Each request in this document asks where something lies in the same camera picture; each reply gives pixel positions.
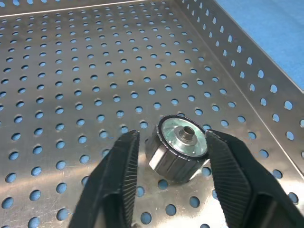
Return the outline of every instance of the perforated metal tray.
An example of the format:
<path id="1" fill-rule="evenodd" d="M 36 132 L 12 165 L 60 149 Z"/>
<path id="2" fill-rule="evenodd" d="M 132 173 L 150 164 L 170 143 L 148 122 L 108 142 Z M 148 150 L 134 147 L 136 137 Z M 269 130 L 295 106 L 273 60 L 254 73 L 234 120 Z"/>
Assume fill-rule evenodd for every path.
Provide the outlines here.
<path id="1" fill-rule="evenodd" d="M 242 139 L 304 212 L 303 92 L 217 3 L 4 3 L 0 227 L 67 227 L 128 129 L 141 130 L 134 223 L 226 227 L 208 162 L 182 186 L 148 167 L 144 141 L 167 114 Z"/>

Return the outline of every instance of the ribbed black plastic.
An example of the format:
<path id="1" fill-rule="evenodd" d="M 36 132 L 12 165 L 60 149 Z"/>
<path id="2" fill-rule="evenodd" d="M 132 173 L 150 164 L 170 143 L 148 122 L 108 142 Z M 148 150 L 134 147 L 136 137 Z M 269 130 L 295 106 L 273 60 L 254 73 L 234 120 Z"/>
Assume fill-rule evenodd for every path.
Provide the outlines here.
<path id="1" fill-rule="evenodd" d="M 131 226 L 138 149 L 139 131 L 130 131 L 119 137 L 109 154 L 91 173 L 69 228 Z"/>
<path id="2" fill-rule="evenodd" d="M 133 207 L 136 195 L 138 150 L 139 137 L 137 137 L 131 145 L 123 180 L 123 214 L 125 223 L 128 227 L 131 227 Z"/>
<path id="3" fill-rule="evenodd" d="M 207 142 L 214 185 L 226 222 L 229 228 L 239 228 L 250 201 L 250 184 L 223 140 L 209 131 Z"/>
<path id="4" fill-rule="evenodd" d="M 214 186 L 229 228 L 304 228 L 280 184 L 232 135 L 207 131 Z"/>

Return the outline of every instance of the central bore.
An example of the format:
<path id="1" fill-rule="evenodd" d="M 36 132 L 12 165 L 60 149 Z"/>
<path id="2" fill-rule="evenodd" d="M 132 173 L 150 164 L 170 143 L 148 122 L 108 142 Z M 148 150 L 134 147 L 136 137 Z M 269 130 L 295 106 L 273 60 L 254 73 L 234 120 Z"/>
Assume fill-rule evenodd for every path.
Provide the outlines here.
<path id="1" fill-rule="evenodd" d="M 184 140 L 191 140 L 194 136 L 195 132 L 191 127 L 185 126 L 180 130 L 180 136 Z"/>

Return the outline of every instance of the blue background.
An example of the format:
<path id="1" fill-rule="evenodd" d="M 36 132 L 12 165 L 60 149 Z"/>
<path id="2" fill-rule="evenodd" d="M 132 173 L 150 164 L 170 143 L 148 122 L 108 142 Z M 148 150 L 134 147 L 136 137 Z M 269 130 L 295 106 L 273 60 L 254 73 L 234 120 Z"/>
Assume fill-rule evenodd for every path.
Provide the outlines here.
<path id="1" fill-rule="evenodd" d="M 304 90 L 304 0 L 216 0 Z"/>

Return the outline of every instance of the small cylindrical component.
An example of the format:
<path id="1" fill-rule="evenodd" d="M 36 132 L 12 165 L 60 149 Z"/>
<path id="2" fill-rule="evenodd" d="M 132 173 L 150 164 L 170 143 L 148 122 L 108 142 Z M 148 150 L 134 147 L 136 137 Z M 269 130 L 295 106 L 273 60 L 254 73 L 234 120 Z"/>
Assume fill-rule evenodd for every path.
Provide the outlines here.
<path id="1" fill-rule="evenodd" d="M 205 132 L 186 117 L 168 115 L 155 127 L 145 151 L 149 166 L 159 175 L 184 183 L 207 159 Z"/>
<path id="2" fill-rule="evenodd" d="M 184 140 L 191 140 L 194 134 L 194 130 L 189 126 L 184 126 L 183 129 L 180 130 L 180 137 Z"/>

